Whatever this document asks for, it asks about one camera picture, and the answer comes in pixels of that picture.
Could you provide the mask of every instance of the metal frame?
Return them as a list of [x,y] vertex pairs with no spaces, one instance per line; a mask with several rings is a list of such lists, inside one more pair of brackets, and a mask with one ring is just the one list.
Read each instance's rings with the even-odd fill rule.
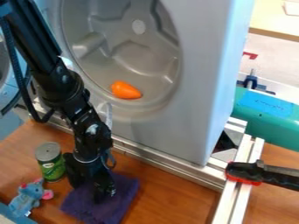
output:
[[[38,99],[35,100],[35,108],[37,111],[39,111],[39,113],[45,113],[45,109],[40,106]],[[72,131],[67,128],[66,123],[60,118],[59,115],[54,115],[49,123],[60,130],[72,133]],[[248,144],[247,139],[251,139],[249,135],[244,134],[246,126],[247,122],[232,117],[229,118],[225,126],[225,130],[230,130],[237,138],[242,139],[238,149],[238,154],[245,153],[245,149]],[[146,147],[142,144],[129,141],[128,139],[124,139],[119,136],[113,136],[113,139],[115,144],[114,150],[123,155],[140,159],[164,171],[170,172],[184,179],[189,179],[190,181],[218,192],[222,192],[225,186],[225,161],[211,156],[208,164],[203,167],[159,150],[151,149],[150,147]]]
[[[39,113],[45,113],[38,99],[35,101],[35,107]],[[54,115],[49,123],[60,130],[72,133],[58,115]],[[251,136],[245,134],[246,126],[247,122],[230,117],[225,130],[233,132],[234,138],[241,138],[234,161],[253,163],[261,156],[264,140],[252,139]],[[212,224],[238,224],[243,221],[252,186],[226,181],[227,162],[211,156],[208,164],[203,167],[119,136],[113,136],[113,139],[114,150],[125,156],[140,159],[164,171],[222,192]]]
[[[261,157],[263,145],[263,139],[256,138],[253,142],[245,135],[234,161],[254,163]],[[242,223],[251,189],[251,185],[227,180],[212,224]]]

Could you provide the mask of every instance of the teal object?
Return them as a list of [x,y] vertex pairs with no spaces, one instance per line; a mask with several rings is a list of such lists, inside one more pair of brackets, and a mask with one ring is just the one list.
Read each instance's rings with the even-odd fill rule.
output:
[[232,117],[247,121],[246,133],[299,151],[299,106],[237,87]]

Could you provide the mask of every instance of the cable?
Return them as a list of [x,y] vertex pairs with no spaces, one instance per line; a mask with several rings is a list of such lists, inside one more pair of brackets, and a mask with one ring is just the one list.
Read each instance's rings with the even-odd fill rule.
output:
[[55,110],[52,108],[50,111],[48,111],[43,118],[40,118],[38,115],[38,112],[34,108],[31,98],[29,96],[27,86],[24,83],[24,78],[22,75],[22,70],[20,67],[20,64],[18,62],[17,58],[17,52],[14,45],[14,39],[10,30],[10,24],[6,21],[4,17],[0,17],[0,25],[3,30],[3,35],[6,40],[6,46],[7,50],[10,55],[10,63],[12,65],[13,71],[15,73],[17,86],[19,88],[19,91],[22,95],[22,98],[24,100],[24,104],[27,107],[29,113],[32,115],[33,119],[37,121],[38,123],[47,123],[51,116],[54,114]]

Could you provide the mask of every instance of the label on can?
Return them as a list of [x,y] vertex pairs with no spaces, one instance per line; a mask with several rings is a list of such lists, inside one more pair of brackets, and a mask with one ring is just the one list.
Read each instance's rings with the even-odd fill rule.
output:
[[43,173],[44,178],[50,182],[59,180],[66,171],[65,164],[63,158],[61,157],[61,154],[55,159],[53,159],[53,161],[51,162],[48,163],[39,162],[39,166]]

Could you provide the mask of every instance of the washing machine door opening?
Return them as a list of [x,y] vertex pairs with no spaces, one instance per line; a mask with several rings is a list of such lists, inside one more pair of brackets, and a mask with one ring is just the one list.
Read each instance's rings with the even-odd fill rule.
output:
[[[71,60],[101,96],[123,107],[155,107],[170,99],[179,80],[180,49],[170,14],[157,0],[64,0],[61,27]],[[143,97],[111,94],[126,81]]]

